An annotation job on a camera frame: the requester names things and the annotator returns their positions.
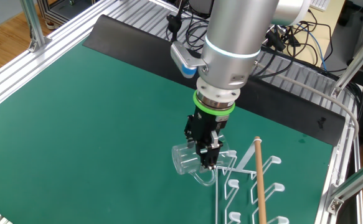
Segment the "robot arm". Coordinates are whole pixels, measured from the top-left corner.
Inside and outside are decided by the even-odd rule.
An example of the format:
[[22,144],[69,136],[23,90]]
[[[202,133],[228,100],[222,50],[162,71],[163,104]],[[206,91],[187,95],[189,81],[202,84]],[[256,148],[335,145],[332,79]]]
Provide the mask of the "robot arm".
[[184,134],[206,169],[214,169],[222,142],[218,135],[254,66],[268,27],[293,25],[309,0],[215,0],[201,58],[174,41],[171,57],[186,78],[199,74]]

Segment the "blue object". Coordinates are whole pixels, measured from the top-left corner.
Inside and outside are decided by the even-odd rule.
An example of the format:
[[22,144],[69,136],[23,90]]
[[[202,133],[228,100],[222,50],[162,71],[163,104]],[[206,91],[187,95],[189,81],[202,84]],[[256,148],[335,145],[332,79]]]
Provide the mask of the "blue object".
[[309,32],[303,26],[301,26],[301,24],[298,24],[298,26],[300,26],[304,31],[306,31],[308,34],[310,34],[312,36],[312,38],[316,41],[316,43],[318,45],[318,48],[319,48],[319,56],[321,56],[321,60],[323,61],[324,70],[327,71],[324,56],[323,56],[323,51],[321,50],[321,46],[319,46],[319,43],[318,43],[317,39],[314,37],[314,35],[311,32]]
[[184,65],[182,65],[183,74],[185,74],[187,76],[191,76],[191,78],[195,75],[196,70],[197,70],[196,68],[195,69],[189,69],[189,68],[185,67]]

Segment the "clear plastic holder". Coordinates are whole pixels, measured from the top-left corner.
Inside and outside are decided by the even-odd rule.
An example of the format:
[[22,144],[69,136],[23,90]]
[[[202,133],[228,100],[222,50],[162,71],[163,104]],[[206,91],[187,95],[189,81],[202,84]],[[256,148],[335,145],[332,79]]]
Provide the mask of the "clear plastic holder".
[[[217,158],[217,166],[229,166],[232,158],[229,156],[229,145],[224,135],[219,133],[219,140],[223,143],[220,149],[219,157]],[[172,158],[174,167],[180,175],[190,174],[198,183],[203,186],[209,187],[216,182],[217,172],[211,170],[212,177],[210,180],[202,180],[198,173],[207,172],[200,164],[200,157],[196,154],[195,144],[181,144],[173,146]]]
[[[240,217],[242,211],[231,211],[228,212],[229,206],[232,204],[235,197],[237,197],[238,191],[241,190],[249,190],[249,189],[240,189],[239,186],[239,180],[237,179],[230,179],[232,172],[238,172],[243,175],[248,175],[252,180],[256,179],[256,172],[254,170],[245,170],[245,166],[247,165],[248,161],[252,158],[252,156],[255,153],[255,145],[254,141],[250,145],[248,151],[245,153],[245,155],[242,157],[241,161],[238,163],[238,165],[235,167],[235,163],[238,159],[237,152],[236,151],[229,151],[227,154],[231,161],[228,166],[217,166],[216,167],[216,195],[215,195],[215,224],[224,223],[224,224],[231,224],[231,223],[241,223]],[[281,159],[276,156],[270,156],[267,161],[263,164],[263,174],[270,169],[270,166],[273,167],[273,164],[281,164]],[[223,175],[225,177],[224,186],[219,186],[219,176]],[[252,205],[256,204],[258,202],[257,198],[254,198],[253,191],[255,187],[257,186],[257,180],[253,184],[253,186],[250,189],[250,201]],[[219,193],[220,190],[224,191],[224,201],[226,203],[226,206],[224,210],[219,211]],[[273,194],[277,194],[277,192],[283,192],[285,190],[285,186],[280,183],[273,183],[265,190],[265,200],[267,201]],[[255,214],[258,211],[258,207],[254,210],[252,213],[252,223],[255,224]],[[219,215],[220,212],[222,213],[222,216],[224,217],[224,222],[219,221]],[[267,222],[267,224],[289,224],[289,220],[286,217],[278,216],[272,218],[270,221]]]

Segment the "clear acrylic rack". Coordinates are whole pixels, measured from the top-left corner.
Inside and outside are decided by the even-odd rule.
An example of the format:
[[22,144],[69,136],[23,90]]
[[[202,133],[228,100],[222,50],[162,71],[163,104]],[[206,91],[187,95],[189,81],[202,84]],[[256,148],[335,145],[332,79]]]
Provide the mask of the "clear acrylic rack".
[[[255,224],[255,215],[258,211],[258,199],[254,196],[254,191],[257,190],[257,180],[256,171],[247,170],[245,167],[249,160],[253,157],[255,153],[254,142],[251,143],[248,151],[242,157],[241,161],[235,166],[238,159],[237,152],[230,150],[228,156],[232,158],[228,167],[217,166],[216,168],[216,183],[215,183],[215,224],[231,224],[231,223],[241,223],[241,214],[249,213],[247,209],[243,210],[232,210],[230,211],[230,206],[233,204],[238,193],[241,191],[248,192],[249,198],[246,198],[246,203],[250,203],[252,206],[256,206],[256,209],[252,212],[251,220],[248,223]],[[281,164],[281,159],[276,156],[270,156],[266,162],[263,164],[264,179],[265,172],[268,169],[273,169],[277,164]],[[250,178],[252,181],[256,180],[250,189],[240,189],[240,181],[236,178],[231,178],[231,173],[236,172],[244,177]],[[219,183],[219,177],[225,178],[224,184]],[[282,194],[285,191],[285,186],[282,183],[272,183],[267,189],[265,189],[265,200],[267,201],[273,194]],[[220,207],[219,200],[223,200],[223,206]],[[289,220],[286,217],[267,217],[267,224],[289,224]]]

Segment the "metal bracket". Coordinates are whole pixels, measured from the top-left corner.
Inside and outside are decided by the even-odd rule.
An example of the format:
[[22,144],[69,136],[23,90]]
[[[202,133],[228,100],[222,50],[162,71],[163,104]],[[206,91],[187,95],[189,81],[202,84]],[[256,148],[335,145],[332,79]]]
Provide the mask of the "metal bracket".
[[341,205],[347,199],[355,196],[360,190],[363,189],[363,168],[361,168],[358,172],[351,175],[343,184],[340,186],[336,186],[332,184],[329,188],[330,203],[328,206],[328,212],[337,215]]
[[212,131],[210,135],[212,136],[212,145],[211,145],[212,149],[217,149],[218,147],[220,147],[220,144],[219,144],[219,137],[216,131]]
[[[337,189],[337,186],[335,184],[331,184],[331,186],[329,186],[329,190],[331,192],[334,192]],[[331,203],[328,206],[328,212],[336,215],[339,211],[339,209],[342,207],[342,204],[344,203],[343,200],[340,200],[338,198],[334,198],[332,199]]]
[[178,41],[174,41],[171,45],[170,54],[186,78],[192,78],[199,66],[205,66],[207,69],[207,65],[203,59],[193,57]]
[[31,32],[31,44],[28,51],[35,52],[44,45],[48,44],[51,39],[43,36],[39,18],[37,17],[36,9],[33,0],[21,0],[21,5],[25,13],[27,24]]

